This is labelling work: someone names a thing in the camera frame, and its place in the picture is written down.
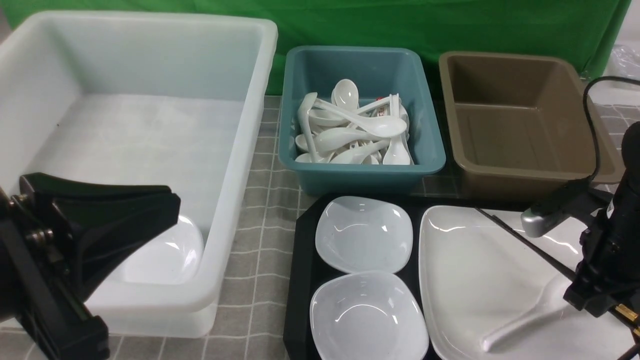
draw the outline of gray checkered tablecloth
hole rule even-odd
[[[113,335],[111,358],[117,360],[281,360],[285,304],[294,226],[315,199],[300,191],[296,175],[277,158],[279,97],[266,97],[243,209],[229,258],[218,315],[201,339],[142,338]],[[640,120],[640,109],[598,106],[614,143]],[[458,196],[458,169],[452,164],[427,176],[414,195]],[[614,186],[603,186],[615,191]],[[0,360],[44,359],[22,331],[0,329]]]

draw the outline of gold connector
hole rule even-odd
[[[616,306],[616,311],[618,312],[618,314],[629,319],[629,321],[631,321],[632,323],[635,323],[636,320],[638,319],[638,314],[636,314],[633,310],[629,309],[627,306],[624,306],[623,304]]]

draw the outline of teal plastic tray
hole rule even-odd
[[[409,113],[409,149],[415,165],[345,165],[298,163],[296,112],[309,92],[330,101],[335,84],[351,79],[361,104],[400,94]],[[289,51],[280,112],[282,164],[297,173],[309,195],[326,193],[410,193],[424,175],[446,162],[429,85],[420,57],[407,49],[380,47],[303,46]]]

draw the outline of translucent plastic tub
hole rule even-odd
[[[212,327],[276,38],[260,19],[45,12],[0,46],[2,188],[16,193],[35,171],[166,184],[206,240],[183,283],[103,283],[87,305],[111,332],[197,337]]]
[[[536,201],[593,171],[584,85],[566,61],[451,52],[440,57],[440,76],[465,195]],[[624,165],[590,106],[602,159],[594,183],[618,183]]]
[[[415,165],[299,163],[295,137],[301,133],[296,111],[309,92],[328,100],[335,84],[351,79],[360,101],[400,94],[409,113],[409,151]],[[410,193],[424,175],[446,162],[440,128],[420,57],[406,49],[350,46],[303,46],[287,54],[278,157],[298,175],[305,193]]]

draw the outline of white plastic bin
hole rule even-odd
[[[111,332],[198,337],[212,327],[276,38],[260,19],[44,12],[0,45],[2,188],[17,193],[18,177],[35,171],[166,184],[206,239],[183,283],[103,283],[87,305]]]

